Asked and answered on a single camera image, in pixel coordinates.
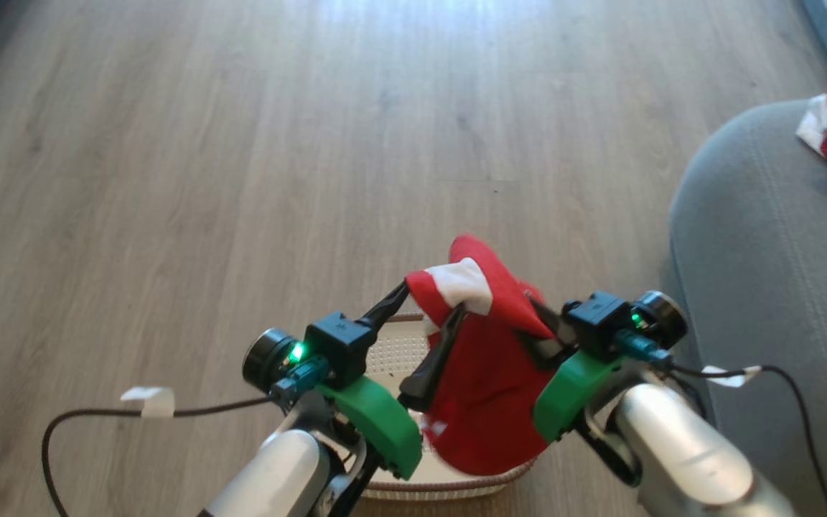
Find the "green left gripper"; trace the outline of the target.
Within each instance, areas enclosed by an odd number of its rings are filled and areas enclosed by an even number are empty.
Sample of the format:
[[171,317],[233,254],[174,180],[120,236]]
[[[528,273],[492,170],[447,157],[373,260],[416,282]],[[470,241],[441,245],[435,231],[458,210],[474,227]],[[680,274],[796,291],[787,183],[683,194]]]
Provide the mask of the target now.
[[[362,317],[362,324],[377,332],[403,306],[409,287],[402,281]],[[439,330],[439,343],[424,357],[420,366],[401,381],[399,401],[386,387],[360,377],[341,389],[317,386],[326,399],[372,444],[384,464],[383,469],[395,477],[409,480],[423,456],[422,435],[408,410],[430,412],[434,396],[455,345],[462,322],[468,315],[466,305],[457,305]]]

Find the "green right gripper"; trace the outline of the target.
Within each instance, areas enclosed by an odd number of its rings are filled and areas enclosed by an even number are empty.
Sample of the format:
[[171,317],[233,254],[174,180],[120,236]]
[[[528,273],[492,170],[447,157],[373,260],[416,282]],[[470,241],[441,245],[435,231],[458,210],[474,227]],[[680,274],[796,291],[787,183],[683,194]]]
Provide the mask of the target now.
[[538,319],[555,338],[539,340],[522,337],[521,345],[534,366],[540,371],[556,372],[539,394],[533,406],[533,425],[545,442],[555,442],[574,428],[574,420],[585,406],[620,368],[622,359],[603,361],[585,351],[572,355],[571,344],[557,338],[568,338],[569,327],[561,313],[526,292]]

